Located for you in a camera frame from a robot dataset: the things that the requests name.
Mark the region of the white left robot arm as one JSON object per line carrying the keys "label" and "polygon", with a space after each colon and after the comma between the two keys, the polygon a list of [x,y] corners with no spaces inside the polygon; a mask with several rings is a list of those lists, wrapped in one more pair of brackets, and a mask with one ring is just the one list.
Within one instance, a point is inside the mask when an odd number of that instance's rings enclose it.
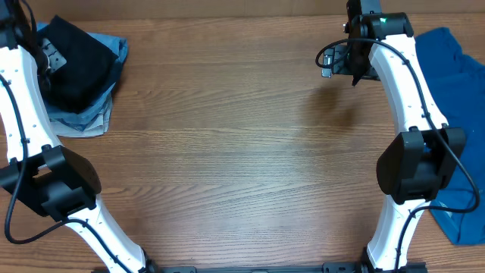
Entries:
{"label": "white left robot arm", "polygon": [[[42,97],[51,89],[50,76],[67,59],[62,49],[38,39],[33,13],[24,12],[27,7],[25,1],[1,3],[1,117],[8,159],[1,169],[1,187],[11,194],[5,237],[22,245],[67,226],[109,272],[157,272],[156,263],[111,216],[92,164],[63,146],[52,128]],[[14,238],[16,202],[55,224],[27,239]]]}

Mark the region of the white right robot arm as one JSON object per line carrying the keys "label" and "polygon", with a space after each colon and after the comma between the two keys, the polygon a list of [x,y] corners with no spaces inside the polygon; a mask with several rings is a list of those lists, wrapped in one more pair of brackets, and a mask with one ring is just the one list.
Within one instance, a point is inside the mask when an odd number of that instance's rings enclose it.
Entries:
{"label": "white right robot arm", "polygon": [[348,38],[315,58],[323,77],[350,75],[352,82],[379,80],[393,114],[395,139],[377,160],[385,194],[374,236],[355,265],[327,263],[347,272],[426,272],[407,252],[424,211],[446,188],[465,147],[465,132],[450,127],[421,70],[414,30],[404,13],[384,13],[378,1],[348,0]]}

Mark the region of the black t-shirt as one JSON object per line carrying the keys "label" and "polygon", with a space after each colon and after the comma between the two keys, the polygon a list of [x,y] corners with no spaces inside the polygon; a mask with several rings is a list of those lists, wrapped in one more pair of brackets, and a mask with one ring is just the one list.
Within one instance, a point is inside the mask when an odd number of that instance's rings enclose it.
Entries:
{"label": "black t-shirt", "polygon": [[50,76],[50,90],[42,97],[62,111],[79,114],[100,95],[117,55],[80,28],[54,16],[40,36],[49,39],[67,59]]}

